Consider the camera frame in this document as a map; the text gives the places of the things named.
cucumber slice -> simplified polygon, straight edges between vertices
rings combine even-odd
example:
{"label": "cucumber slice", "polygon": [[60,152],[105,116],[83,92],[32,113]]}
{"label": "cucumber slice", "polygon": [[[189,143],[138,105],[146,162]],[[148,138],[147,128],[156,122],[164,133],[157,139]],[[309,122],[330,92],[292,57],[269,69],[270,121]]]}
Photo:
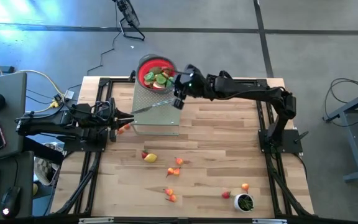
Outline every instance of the cucumber slice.
{"label": "cucumber slice", "polygon": [[158,84],[161,85],[164,85],[167,82],[167,79],[161,74],[158,74],[155,80],[157,81]]}
{"label": "cucumber slice", "polygon": [[146,81],[154,81],[154,73],[149,72],[144,76],[144,80]]}

wooden table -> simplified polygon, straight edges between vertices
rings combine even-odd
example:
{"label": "wooden table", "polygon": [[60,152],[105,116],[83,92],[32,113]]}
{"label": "wooden table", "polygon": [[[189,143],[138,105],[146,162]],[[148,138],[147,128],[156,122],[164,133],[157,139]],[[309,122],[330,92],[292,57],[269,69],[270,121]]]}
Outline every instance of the wooden table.
{"label": "wooden table", "polygon": [[[94,104],[99,78],[84,77],[79,103]],[[267,81],[270,86],[284,86],[281,78]],[[131,111],[133,87],[131,83],[113,86],[112,96],[123,112]],[[265,157],[259,151],[256,102],[188,97],[185,103],[179,136],[137,136],[128,130],[117,137],[117,142],[108,142],[102,153],[92,216],[273,217]],[[143,161],[143,149],[158,155],[157,161]],[[165,178],[167,168],[175,167],[175,157],[185,160],[181,174]],[[301,162],[291,154],[282,157],[288,187],[313,213]],[[61,208],[76,189],[83,158],[83,152],[76,152],[63,161],[52,212]],[[249,193],[255,199],[254,211],[249,213],[235,211],[233,197],[221,197],[227,190],[233,195],[243,193],[243,183],[250,185]],[[176,203],[165,200],[166,188],[174,190]],[[284,211],[281,190],[277,193]]]}

concrete floor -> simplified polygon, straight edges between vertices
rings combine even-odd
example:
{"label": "concrete floor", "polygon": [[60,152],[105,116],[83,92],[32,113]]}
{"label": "concrete floor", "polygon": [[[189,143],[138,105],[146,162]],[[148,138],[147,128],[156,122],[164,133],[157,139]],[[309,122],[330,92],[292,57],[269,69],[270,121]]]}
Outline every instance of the concrete floor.
{"label": "concrete floor", "polygon": [[[259,2],[266,29],[358,30],[358,0]],[[132,3],[141,27],[258,28],[253,0]],[[8,6],[17,10],[8,11]],[[115,27],[114,4],[110,0],[0,0],[0,22]],[[100,53],[111,47],[115,35],[0,30],[0,64],[45,72],[64,90],[81,83],[86,71],[99,64]],[[117,38],[116,50],[103,57],[105,66],[90,75],[128,75],[136,69],[141,56],[155,53],[172,59],[178,68],[192,63],[205,74],[225,69],[234,77],[266,77],[259,34],[171,31],[145,35],[145,42]],[[358,80],[358,35],[267,35],[267,46],[274,77],[284,78],[286,87],[298,98],[295,124],[300,131],[310,132],[302,144],[315,213],[358,221],[358,182],[345,184],[342,180],[343,175],[357,169],[344,130],[321,120],[329,83],[338,77]],[[28,88],[45,95],[55,94],[52,86],[38,75],[29,75]],[[336,92],[349,100],[358,95],[358,88],[344,84]],[[28,95],[47,101],[32,93]],[[329,110],[339,105],[329,98]],[[28,110],[44,107],[31,100],[26,102]],[[45,200],[35,206],[35,210],[44,209]]]}

black metal frame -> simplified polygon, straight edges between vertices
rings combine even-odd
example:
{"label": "black metal frame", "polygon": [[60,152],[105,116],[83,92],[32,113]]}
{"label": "black metal frame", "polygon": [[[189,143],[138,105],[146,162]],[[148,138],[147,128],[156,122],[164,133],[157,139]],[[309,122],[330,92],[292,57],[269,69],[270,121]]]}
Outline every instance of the black metal frame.
{"label": "black metal frame", "polygon": [[[241,83],[251,84],[251,85],[261,85],[267,84],[266,79],[255,79],[255,80],[237,80]],[[97,99],[101,99],[101,94],[103,88],[108,86],[108,96],[111,96],[112,93],[112,84],[113,83],[133,83],[134,82],[134,73],[132,72],[129,78],[101,78],[99,81],[99,89]],[[266,129],[265,120],[264,120],[264,112],[262,109],[262,104],[260,101],[257,102],[257,110],[259,116],[259,124],[260,130]],[[272,106],[267,103],[267,113],[268,113],[268,121],[270,124],[273,123],[273,111]],[[276,155],[277,162],[277,170],[274,168],[271,156],[272,153]],[[299,204],[296,200],[293,201],[294,197],[292,193],[287,188],[285,183],[285,174],[283,168],[283,162],[281,158],[280,152],[265,152],[266,165],[268,170],[268,181],[270,185],[270,193],[272,196],[273,210],[274,210],[274,218],[179,218],[179,217],[103,217],[105,219],[105,223],[174,223],[174,224],[189,224],[189,223],[326,223],[326,224],[358,224],[358,222],[345,221],[345,220],[334,220],[328,218],[320,218],[316,215],[310,215],[304,210],[296,209],[293,205]],[[86,156],[84,158],[83,168],[81,171],[81,179],[82,180],[90,180],[89,172],[87,174],[89,161],[90,161],[91,152],[86,152]],[[76,194],[81,194],[76,200],[76,207],[74,210],[74,214],[59,214],[55,213],[49,216],[44,217],[27,217],[27,218],[16,218],[14,223],[79,223],[83,218],[96,218],[91,217],[91,211],[93,206],[93,198],[94,192],[96,188],[97,174],[99,162],[101,159],[101,152],[97,152],[95,156],[96,161],[96,170],[92,175],[92,181],[89,188],[88,201],[86,204],[85,212],[80,213],[81,201],[82,201],[82,193],[83,189],[88,183],[88,181],[80,181],[82,189],[77,190]],[[284,196],[284,205],[285,205],[285,213],[282,213],[278,204],[277,191],[275,187],[275,183],[280,186],[283,191]],[[298,216],[292,215],[291,205],[294,207],[294,210],[298,213]],[[10,223],[12,220],[0,220],[0,223]]]}
{"label": "black metal frame", "polygon": [[[100,101],[102,99],[102,93],[103,93],[103,89],[105,87],[107,87],[106,100],[108,100],[108,99],[110,99],[110,97],[112,95],[112,86],[114,85],[114,83],[134,83],[135,82],[134,75],[135,75],[135,73],[132,72],[131,75],[129,76],[129,78],[100,78],[99,85],[98,85],[98,93],[96,94],[96,101]],[[115,138],[115,135],[113,135],[110,132],[109,138],[110,138],[110,140],[112,140],[112,138]],[[85,210],[83,212],[83,214],[86,214],[89,216],[91,215],[92,207],[93,207],[94,192],[96,190],[96,181],[98,179],[98,171],[99,171],[99,164],[100,164],[100,159],[101,159],[101,152],[95,152],[95,159],[96,158],[98,158],[98,160],[96,161],[94,175],[91,178],[91,184],[89,186],[88,200],[86,203]],[[81,170],[81,175],[80,175],[80,183],[85,179],[85,177],[87,175],[90,159],[91,159],[91,152],[85,152],[84,162],[82,165],[82,170]],[[80,214],[82,197],[83,197],[83,191],[80,192],[80,195],[75,202],[74,214]]]}

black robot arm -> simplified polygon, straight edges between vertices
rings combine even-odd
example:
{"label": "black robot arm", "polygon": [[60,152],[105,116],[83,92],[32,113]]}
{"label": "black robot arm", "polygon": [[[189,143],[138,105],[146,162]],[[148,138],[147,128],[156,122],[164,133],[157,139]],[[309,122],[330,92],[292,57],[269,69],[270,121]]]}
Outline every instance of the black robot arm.
{"label": "black robot arm", "polygon": [[183,108],[183,100],[187,95],[211,101],[243,98],[272,104],[278,116],[275,123],[269,127],[266,137],[273,146],[281,145],[285,125],[296,115],[296,98],[283,87],[270,88],[237,83],[225,71],[221,71],[218,76],[209,74],[205,78],[198,68],[187,65],[183,73],[175,75],[173,83],[177,97],[173,105],[178,109]]}

